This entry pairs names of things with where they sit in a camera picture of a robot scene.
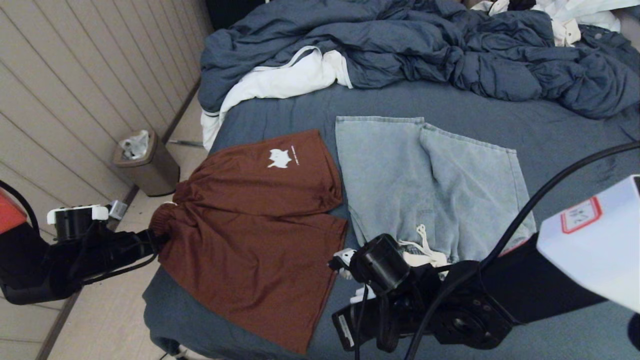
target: denim shorts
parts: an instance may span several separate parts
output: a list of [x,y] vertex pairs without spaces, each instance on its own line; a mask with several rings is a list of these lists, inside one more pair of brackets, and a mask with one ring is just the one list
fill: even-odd
[[[529,200],[516,151],[448,133],[423,118],[337,117],[336,141],[360,245],[381,233],[450,263],[481,260]],[[530,214],[506,249],[536,232]]]

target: trash can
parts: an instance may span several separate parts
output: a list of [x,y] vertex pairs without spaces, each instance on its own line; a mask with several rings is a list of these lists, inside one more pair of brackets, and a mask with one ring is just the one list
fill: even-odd
[[153,130],[149,131],[149,144],[144,156],[135,160],[127,159],[124,150],[118,146],[113,154],[113,164],[149,197],[175,192],[175,185],[180,180],[178,163]]

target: bed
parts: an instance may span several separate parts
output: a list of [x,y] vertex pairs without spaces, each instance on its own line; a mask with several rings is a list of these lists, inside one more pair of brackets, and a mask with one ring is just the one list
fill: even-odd
[[[599,30],[591,28],[584,31],[587,35],[588,31]],[[618,45],[603,45],[601,51],[621,63],[633,64],[633,61],[638,61],[638,53],[628,42],[620,35],[611,36]],[[203,77],[205,89],[206,81],[207,78]],[[533,194],[567,165],[596,151],[640,140],[637,101],[615,112],[615,115],[606,119],[595,120],[548,99],[504,101],[460,90],[449,83],[432,81],[400,80],[369,89],[333,84],[286,99],[240,102],[226,113],[211,153],[234,145],[318,129],[339,165],[335,139],[336,117],[424,117],[427,122],[445,131],[517,150],[528,191]],[[534,214],[538,225],[558,211],[630,174],[638,173],[639,161],[640,152],[632,151],[580,170],[562,182],[536,207]],[[331,211],[331,214],[349,219],[345,204]],[[346,235],[345,247],[358,247],[353,229],[349,229]],[[603,244],[603,251],[607,250],[610,249]],[[152,341],[170,354],[178,354],[179,345],[184,345],[207,357],[229,360],[351,359],[353,353],[343,351],[331,315],[344,307],[359,287],[353,280],[337,278],[306,356],[270,343],[210,312],[162,268],[143,295],[147,302],[145,322],[151,331]],[[637,350],[627,336],[627,324],[631,316],[632,312],[628,309],[604,302],[516,327],[493,350],[440,345],[432,337],[425,337],[417,358],[635,359]],[[374,341],[369,341],[362,347],[362,358],[402,359],[408,343],[409,339],[401,340],[396,351],[388,354],[378,350]]]

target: white logo print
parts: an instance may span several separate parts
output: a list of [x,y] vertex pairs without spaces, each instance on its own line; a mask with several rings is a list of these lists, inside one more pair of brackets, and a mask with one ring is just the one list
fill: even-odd
[[269,160],[273,161],[269,167],[279,167],[279,168],[287,168],[287,164],[291,161],[289,157],[289,150],[279,150],[279,149],[271,149],[271,156]]

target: floor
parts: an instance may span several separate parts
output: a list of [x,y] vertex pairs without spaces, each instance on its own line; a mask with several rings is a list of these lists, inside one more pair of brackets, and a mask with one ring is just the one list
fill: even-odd
[[[172,134],[176,140],[201,141],[200,104],[197,95]],[[187,179],[206,158],[205,149],[168,144]],[[142,231],[166,197],[147,197],[142,191],[129,206],[117,231]],[[142,293],[158,268],[154,262],[142,269],[87,286],[82,290],[49,356],[50,360],[158,360],[164,352],[149,340],[143,321]]]

